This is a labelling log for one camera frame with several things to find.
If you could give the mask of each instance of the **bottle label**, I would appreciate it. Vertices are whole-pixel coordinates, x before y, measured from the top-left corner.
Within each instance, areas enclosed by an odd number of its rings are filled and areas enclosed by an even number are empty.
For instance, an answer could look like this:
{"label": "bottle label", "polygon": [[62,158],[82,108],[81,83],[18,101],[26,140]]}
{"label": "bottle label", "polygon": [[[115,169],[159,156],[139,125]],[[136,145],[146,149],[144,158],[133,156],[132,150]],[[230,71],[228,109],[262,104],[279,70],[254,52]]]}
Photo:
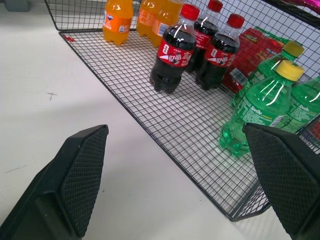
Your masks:
{"label": "bottle label", "polygon": [[122,18],[108,14],[104,11],[103,26],[115,33],[128,33],[130,30],[131,18]]}
{"label": "bottle label", "polygon": [[188,65],[193,52],[194,50],[183,50],[171,46],[162,38],[156,55],[166,64],[178,68],[184,68]]}
{"label": "bottle label", "polygon": [[213,65],[227,68],[229,67],[236,55],[234,53],[228,53],[221,51],[214,47],[211,43],[208,44],[208,47],[204,53],[204,58]]}
{"label": "bottle label", "polygon": [[155,20],[153,26],[152,26],[152,31],[162,37],[162,35],[164,34],[165,30],[169,27],[169,25],[167,24],[164,24],[160,21],[158,21],[158,19]]}
{"label": "bottle label", "polygon": [[247,98],[247,95],[243,96],[235,112],[245,123],[254,123],[270,127],[276,126],[284,117],[264,112],[264,110],[252,104]]}
{"label": "bottle label", "polygon": [[303,124],[309,123],[317,116],[316,112],[311,111],[307,106],[302,105],[292,95],[290,101],[290,108],[287,115]]}
{"label": "bottle label", "polygon": [[147,12],[143,9],[139,12],[138,22],[146,25],[148,27],[151,27],[154,24],[154,21],[156,19],[156,15],[152,14],[150,12]]}
{"label": "bottle label", "polygon": [[195,30],[196,36],[196,48],[198,49],[206,49],[208,43],[211,41],[212,36],[199,32]]}

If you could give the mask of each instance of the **orange soda bottle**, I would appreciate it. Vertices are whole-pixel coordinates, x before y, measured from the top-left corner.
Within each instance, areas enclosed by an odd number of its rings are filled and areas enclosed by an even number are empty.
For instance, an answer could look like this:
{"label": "orange soda bottle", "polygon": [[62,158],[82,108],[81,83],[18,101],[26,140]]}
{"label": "orange soda bottle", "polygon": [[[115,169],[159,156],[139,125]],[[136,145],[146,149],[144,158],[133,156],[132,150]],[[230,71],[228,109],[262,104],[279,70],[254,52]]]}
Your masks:
{"label": "orange soda bottle", "polygon": [[155,47],[160,45],[165,30],[178,21],[179,13],[185,0],[165,0],[156,15],[152,26],[151,41]]}
{"label": "orange soda bottle", "polygon": [[116,45],[125,43],[134,15],[133,0],[108,0],[104,8],[103,37]]}
{"label": "orange soda bottle", "polygon": [[161,9],[163,0],[143,0],[140,5],[138,20],[136,23],[137,32],[148,38],[151,37],[152,26],[156,20],[156,16]]}

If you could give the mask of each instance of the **yellow bottle cap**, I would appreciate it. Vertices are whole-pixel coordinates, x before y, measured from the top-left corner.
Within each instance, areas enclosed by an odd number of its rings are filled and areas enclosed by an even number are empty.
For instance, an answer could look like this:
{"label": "yellow bottle cap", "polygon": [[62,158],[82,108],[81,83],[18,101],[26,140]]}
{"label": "yellow bottle cap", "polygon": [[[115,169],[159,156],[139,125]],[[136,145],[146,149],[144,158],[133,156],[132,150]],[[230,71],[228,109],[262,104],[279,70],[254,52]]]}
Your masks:
{"label": "yellow bottle cap", "polygon": [[305,70],[301,66],[294,64],[292,61],[283,60],[275,71],[282,77],[296,82]]}
{"label": "yellow bottle cap", "polygon": [[286,45],[284,45],[283,50],[297,58],[304,52],[305,49],[299,43],[295,41],[289,41]]}

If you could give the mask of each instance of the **dark cola liquid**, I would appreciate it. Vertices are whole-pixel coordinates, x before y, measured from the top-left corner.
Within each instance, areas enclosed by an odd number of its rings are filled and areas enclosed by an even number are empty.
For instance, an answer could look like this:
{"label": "dark cola liquid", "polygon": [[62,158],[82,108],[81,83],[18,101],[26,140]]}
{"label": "dark cola liquid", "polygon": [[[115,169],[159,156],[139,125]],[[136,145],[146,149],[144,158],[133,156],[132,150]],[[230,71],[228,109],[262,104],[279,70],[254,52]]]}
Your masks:
{"label": "dark cola liquid", "polygon": [[[191,51],[196,46],[196,37],[188,32],[179,30],[175,35],[177,28],[170,27],[163,33],[163,39],[171,46]],[[175,91],[181,81],[181,75],[185,67],[176,67],[161,61],[156,56],[155,64],[151,70],[150,83],[156,91],[164,90],[168,94]]]}
{"label": "dark cola liquid", "polygon": [[[202,34],[206,34],[213,37],[218,32],[218,27],[211,22],[204,21],[203,19],[199,18],[194,23],[194,30],[197,30]],[[190,74],[193,71],[199,70],[204,59],[205,51],[206,51],[205,49],[200,49],[197,47],[195,48],[192,54],[192,57],[190,59],[190,62],[185,69],[187,73]]]}
{"label": "dark cola liquid", "polygon": [[[239,45],[232,38],[221,34],[215,35],[211,44],[216,49],[230,54],[235,54],[239,49]],[[202,89],[206,91],[212,88],[215,89],[221,84],[227,70],[228,67],[216,66],[203,59],[202,66],[196,74],[195,82],[200,84]]]}

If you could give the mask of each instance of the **sprite bottle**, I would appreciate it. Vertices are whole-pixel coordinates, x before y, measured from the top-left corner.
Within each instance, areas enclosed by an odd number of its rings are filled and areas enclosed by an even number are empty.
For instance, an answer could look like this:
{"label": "sprite bottle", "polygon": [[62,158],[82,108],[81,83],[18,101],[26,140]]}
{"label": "sprite bottle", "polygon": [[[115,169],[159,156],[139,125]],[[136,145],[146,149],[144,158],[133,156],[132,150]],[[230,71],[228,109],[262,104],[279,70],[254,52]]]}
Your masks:
{"label": "sprite bottle", "polygon": [[283,60],[275,75],[251,86],[235,108],[231,119],[222,127],[219,145],[233,156],[250,152],[244,123],[274,127],[288,112],[291,88],[304,73],[304,69],[292,61]]}
{"label": "sprite bottle", "polygon": [[231,106],[236,107],[246,91],[255,83],[261,82],[276,74],[275,69],[281,63],[282,60],[294,61],[304,51],[304,48],[297,42],[289,41],[284,45],[281,53],[274,55],[264,61],[262,61],[256,70],[251,73],[248,81],[244,84],[243,88],[233,97]]}
{"label": "sprite bottle", "polygon": [[289,111],[276,127],[295,134],[318,114],[320,114],[320,76],[292,88]]}

